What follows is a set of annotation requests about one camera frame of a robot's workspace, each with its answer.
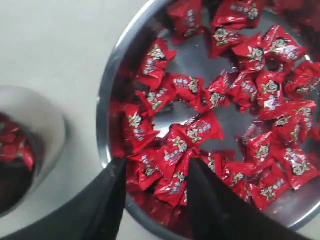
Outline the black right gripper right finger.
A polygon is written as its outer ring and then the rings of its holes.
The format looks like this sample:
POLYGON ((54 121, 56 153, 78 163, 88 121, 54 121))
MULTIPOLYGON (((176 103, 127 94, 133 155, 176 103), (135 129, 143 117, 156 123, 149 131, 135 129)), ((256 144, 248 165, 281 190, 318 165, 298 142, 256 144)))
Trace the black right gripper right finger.
POLYGON ((304 240, 244 202, 201 160, 188 169, 188 214, 196 240, 304 240))

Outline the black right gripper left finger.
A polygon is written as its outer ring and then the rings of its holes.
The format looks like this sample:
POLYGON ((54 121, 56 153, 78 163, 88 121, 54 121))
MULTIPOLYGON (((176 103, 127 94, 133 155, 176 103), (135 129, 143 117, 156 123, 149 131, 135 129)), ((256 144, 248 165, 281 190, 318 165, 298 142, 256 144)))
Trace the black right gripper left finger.
POLYGON ((123 158, 106 168, 63 205, 32 197, 0 222, 2 240, 115 240, 126 201, 123 158))

